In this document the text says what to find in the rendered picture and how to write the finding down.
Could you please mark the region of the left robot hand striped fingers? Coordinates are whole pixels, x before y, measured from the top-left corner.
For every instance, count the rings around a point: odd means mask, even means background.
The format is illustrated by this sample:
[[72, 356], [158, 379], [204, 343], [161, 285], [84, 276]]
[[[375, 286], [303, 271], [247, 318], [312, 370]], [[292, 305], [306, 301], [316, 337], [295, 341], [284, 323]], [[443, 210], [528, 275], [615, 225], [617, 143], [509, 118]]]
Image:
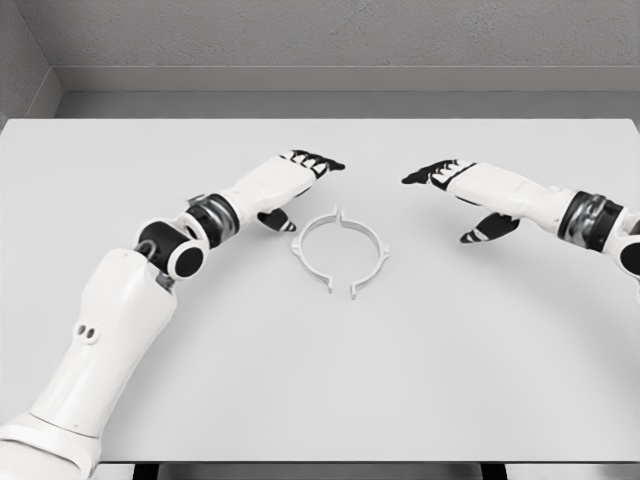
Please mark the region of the left robot hand striped fingers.
[[336, 160], [291, 150], [250, 171], [223, 196], [232, 204], [241, 227], [259, 220], [274, 231], [295, 232], [297, 227], [283, 207], [328, 172], [344, 169]]

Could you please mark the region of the right robot hand striped fingers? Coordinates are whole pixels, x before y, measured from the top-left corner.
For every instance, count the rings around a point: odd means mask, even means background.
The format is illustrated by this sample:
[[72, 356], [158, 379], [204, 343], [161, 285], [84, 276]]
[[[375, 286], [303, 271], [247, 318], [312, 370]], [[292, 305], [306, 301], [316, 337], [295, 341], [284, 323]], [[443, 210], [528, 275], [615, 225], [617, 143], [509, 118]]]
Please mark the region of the right robot hand striped fingers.
[[408, 174], [402, 182], [431, 184], [463, 202], [491, 211], [460, 237], [463, 244], [505, 236], [513, 232], [523, 218], [548, 232], [558, 231], [561, 210], [556, 192], [488, 163], [442, 160]]

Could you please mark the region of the white pipe clamp half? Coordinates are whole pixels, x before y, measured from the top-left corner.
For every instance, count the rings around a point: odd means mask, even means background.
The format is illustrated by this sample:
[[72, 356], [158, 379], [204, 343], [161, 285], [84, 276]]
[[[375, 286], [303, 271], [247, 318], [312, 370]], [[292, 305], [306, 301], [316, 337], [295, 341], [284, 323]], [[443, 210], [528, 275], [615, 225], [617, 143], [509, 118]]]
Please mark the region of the white pipe clamp half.
[[291, 251], [298, 259], [302, 268], [311, 278], [324, 284], [327, 287], [329, 294], [333, 293], [334, 277], [330, 274], [321, 272], [309, 262], [304, 253], [304, 242], [313, 230], [330, 223], [337, 223], [340, 220], [340, 216], [340, 209], [335, 207], [331, 213], [326, 213], [311, 219], [304, 225], [298, 235], [291, 242]]
[[350, 283], [351, 299], [356, 300], [358, 293], [363, 288], [371, 284], [381, 272], [383, 265], [390, 257], [390, 247], [380, 237], [375, 229], [363, 222], [347, 217], [344, 210], [341, 210], [339, 212], [339, 223], [342, 228], [355, 230], [365, 235], [373, 243], [377, 251], [377, 260], [372, 270], [363, 278], [354, 280]]

